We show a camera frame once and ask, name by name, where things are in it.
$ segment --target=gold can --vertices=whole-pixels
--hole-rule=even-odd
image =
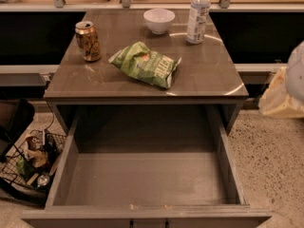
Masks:
[[[90,21],[76,24],[76,39],[79,50],[86,61],[93,62],[101,58],[101,48],[97,31]]]

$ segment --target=floor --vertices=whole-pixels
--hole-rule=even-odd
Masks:
[[[28,131],[43,129],[51,121],[50,113],[36,113]],[[56,120],[49,130],[62,133]],[[276,120],[244,108],[229,140],[247,200],[253,207],[273,211],[258,228],[304,227],[304,119]],[[20,216],[37,207],[8,199],[1,190],[0,197],[0,228],[29,228]]]

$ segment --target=plastic bottle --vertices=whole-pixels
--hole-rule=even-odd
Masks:
[[[187,41],[199,44],[204,39],[206,23],[209,17],[210,0],[192,0],[189,12]]]

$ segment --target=black wire basket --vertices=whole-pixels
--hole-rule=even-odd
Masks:
[[[48,147],[47,151],[50,151],[53,155],[53,163],[57,164],[60,155],[64,149],[66,142],[66,136],[54,133],[45,133],[39,130],[33,130],[30,133],[31,136],[37,138],[41,143],[45,138],[44,146]],[[8,185],[17,188],[18,190],[31,190],[37,192],[46,192],[49,189],[52,181],[53,174],[50,175],[49,170],[44,167],[36,168],[32,165],[31,161],[27,158],[27,153],[25,153],[25,146],[27,141],[24,140],[20,145],[15,144],[11,147],[10,151],[6,156],[6,162],[2,169],[0,169],[0,179],[5,181]],[[20,165],[24,168],[29,168],[32,173],[31,177],[25,177],[20,171]],[[46,182],[41,184],[38,182],[39,178],[43,178]]]

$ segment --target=bottle label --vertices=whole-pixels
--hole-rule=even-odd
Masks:
[[[194,44],[202,42],[206,30],[209,8],[209,5],[191,3],[187,30],[188,42]]]

